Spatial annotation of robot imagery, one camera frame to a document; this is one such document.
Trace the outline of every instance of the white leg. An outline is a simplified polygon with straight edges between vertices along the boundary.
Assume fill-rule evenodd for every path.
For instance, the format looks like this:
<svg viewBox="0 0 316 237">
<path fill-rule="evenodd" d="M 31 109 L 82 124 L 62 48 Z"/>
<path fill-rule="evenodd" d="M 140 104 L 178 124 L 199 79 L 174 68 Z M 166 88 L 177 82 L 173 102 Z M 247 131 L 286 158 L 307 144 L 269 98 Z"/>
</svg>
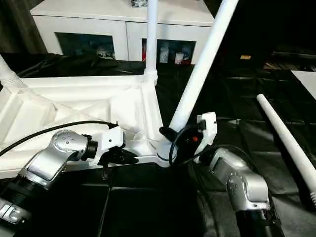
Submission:
<svg viewBox="0 0 316 237">
<path fill-rule="evenodd" d="M 212 31 L 207 39 L 203 52 L 193 69 L 177 110 L 170 123 L 169 127 L 175 131 L 180 131 L 188 122 L 191 111 L 203 87 L 208 71 L 212 66 L 237 3 L 238 0 L 223 0 L 221 3 L 215 17 Z"/>
<path fill-rule="evenodd" d="M 148 0 L 145 77 L 152 80 L 157 80 L 157 15 L 158 0 Z"/>
<path fill-rule="evenodd" d="M 0 55 L 0 82 L 2 85 L 25 87 L 20 78 L 12 71 Z"/>
<path fill-rule="evenodd" d="M 311 191 L 311 198 L 316 206 L 316 170 L 313 164 L 282 122 L 281 118 L 277 115 L 273 107 L 267 101 L 266 97 L 263 94 L 259 94 L 257 95 L 257 100 L 268 116 L 272 126 L 278 133 L 287 151 L 291 155 L 297 169 L 300 171 L 307 187 Z"/>
</svg>

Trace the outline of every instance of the white plastic frame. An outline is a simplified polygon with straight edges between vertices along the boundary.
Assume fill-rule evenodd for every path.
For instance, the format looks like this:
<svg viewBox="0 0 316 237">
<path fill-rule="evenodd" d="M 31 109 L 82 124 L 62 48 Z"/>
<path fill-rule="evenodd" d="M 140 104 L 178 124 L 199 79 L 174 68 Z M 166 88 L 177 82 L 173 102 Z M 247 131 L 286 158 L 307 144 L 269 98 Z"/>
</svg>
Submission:
<svg viewBox="0 0 316 237">
<path fill-rule="evenodd" d="M 221 3 L 207 43 L 170 124 L 174 130 L 180 130 L 187 123 L 237 2 L 238 0 L 223 0 Z M 160 166 L 167 167 L 167 161 L 156 156 L 156 150 L 160 144 L 164 143 L 158 132 L 158 128 L 162 126 L 162 121 L 154 87 L 157 82 L 157 10 L 158 0 L 149 0 L 146 69 L 141 76 L 20 79 L 0 57 L 0 81 L 4 86 L 0 92 L 0 98 L 3 97 L 3 100 L 6 100 L 5 103 L 0 103 L 0 123 L 5 122 L 7 124 L 4 126 L 10 126 L 11 120 L 17 120 L 18 116 L 15 113 L 11 113 L 11 117 L 7 119 L 4 117 L 10 113 L 9 108 L 15 105 L 13 104 L 14 100 L 27 95 L 35 97 L 29 103 L 36 103 L 41 100 L 49 107 L 47 109 L 46 106 L 43 106 L 43 119 L 41 119 L 43 122 L 40 125 L 42 128 L 77 120 L 103 120 L 101 119 L 102 115 L 115 115 L 115 120 L 118 120 L 120 126 L 126 129 L 126 134 L 130 139 L 127 147 L 141 156 L 141 163 L 156 162 Z M 27 106 L 25 105 L 26 100 L 18 101 L 21 102 L 20 105 L 18 103 L 17 107 Z M 133 117 L 129 113 L 130 105 L 135 106 L 136 113 L 133 114 Z M 81 134 L 94 134 L 106 128 L 86 124 L 70 129 Z M 34 138 L 3 155 L 0 158 L 0 178 L 15 176 L 16 172 L 35 152 L 48 144 L 51 135 L 50 133 L 41 135 L 38 139 Z M 2 148 L 9 143 L 2 142 Z"/>
</svg>

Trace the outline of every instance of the white countertop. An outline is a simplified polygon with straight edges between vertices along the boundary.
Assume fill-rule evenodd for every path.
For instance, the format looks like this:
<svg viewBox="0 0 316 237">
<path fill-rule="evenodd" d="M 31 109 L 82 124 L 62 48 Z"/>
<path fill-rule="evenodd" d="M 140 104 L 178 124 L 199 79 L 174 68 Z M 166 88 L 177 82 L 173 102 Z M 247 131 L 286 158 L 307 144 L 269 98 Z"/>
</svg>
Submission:
<svg viewBox="0 0 316 237">
<path fill-rule="evenodd" d="M 316 99 L 316 73 L 304 71 L 292 71 L 309 93 Z"/>
<path fill-rule="evenodd" d="M 147 8 L 133 8 L 131 0 L 45 0 L 31 14 L 146 22 Z M 159 0 L 158 22 L 210 27 L 214 18 L 203 0 Z"/>
</svg>

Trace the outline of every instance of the items on shelf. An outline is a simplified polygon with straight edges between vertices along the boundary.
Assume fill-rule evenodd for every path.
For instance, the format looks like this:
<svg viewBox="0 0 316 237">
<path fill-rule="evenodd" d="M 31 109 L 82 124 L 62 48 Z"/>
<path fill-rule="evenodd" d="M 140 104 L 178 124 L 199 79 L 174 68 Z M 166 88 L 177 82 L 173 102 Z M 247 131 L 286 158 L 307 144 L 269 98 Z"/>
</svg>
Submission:
<svg viewBox="0 0 316 237">
<path fill-rule="evenodd" d="M 131 0 L 132 7 L 145 7 L 147 6 L 147 0 Z"/>
<path fill-rule="evenodd" d="M 157 40 L 157 61 L 160 63 L 191 64 L 195 41 Z M 142 40 L 142 60 L 146 61 L 146 39 Z"/>
</svg>

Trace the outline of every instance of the black surface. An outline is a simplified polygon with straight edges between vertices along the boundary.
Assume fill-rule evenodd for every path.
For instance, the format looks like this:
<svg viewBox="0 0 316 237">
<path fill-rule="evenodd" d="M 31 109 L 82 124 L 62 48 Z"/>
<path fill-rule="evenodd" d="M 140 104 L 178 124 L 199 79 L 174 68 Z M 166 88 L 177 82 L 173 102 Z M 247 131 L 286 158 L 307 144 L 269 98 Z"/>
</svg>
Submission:
<svg viewBox="0 0 316 237">
<path fill-rule="evenodd" d="M 14 55 L 4 57 L 8 62 L 14 61 L 15 68 L 25 60 Z M 56 56 L 50 63 L 48 58 L 46 67 L 34 70 L 28 76 L 143 72 L 142 63 L 87 57 Z M 156 91 L 164 125 L 171 121 L 191 71 L 192 66 L 158 64 Z M 190 121 L 195 121 L 198 114 L 215 111 L 218 134 L 214 143 L 235 145 L 250 155 L 268 183 L 285 236 L 315 236 L 316 215 L 308 192 L 255 100 L 259 92 L 267 96 L 316 165 L 316 104 L 291 72 L 247 68 L 221 72 L 213 69 Z M 204 236 L 239 236 L 225 187 L 209 174 L 207 167 L 199 167 L 196 171 L 189 169 L 192 179 L 185 169 L 163 169 L 154 164 L 110 171 L 110 181 L 102 180 L 100 169 L 63 174 L 68 182 L 53 192 L 47 209 L 37 214 L 32 232 L 40 235 L 41 231 L 48 231 L 58 236 L 96 236 L 98 233 L 101 236 L 202 236 L 203 232 Z M 196 194 L 201 193 L 197 193 L 192 184 L 199 190 L 205 188 L 206 201 L 197 204 Z M 103 212 L 106 200 L 107 208 Z"/>
</svg>

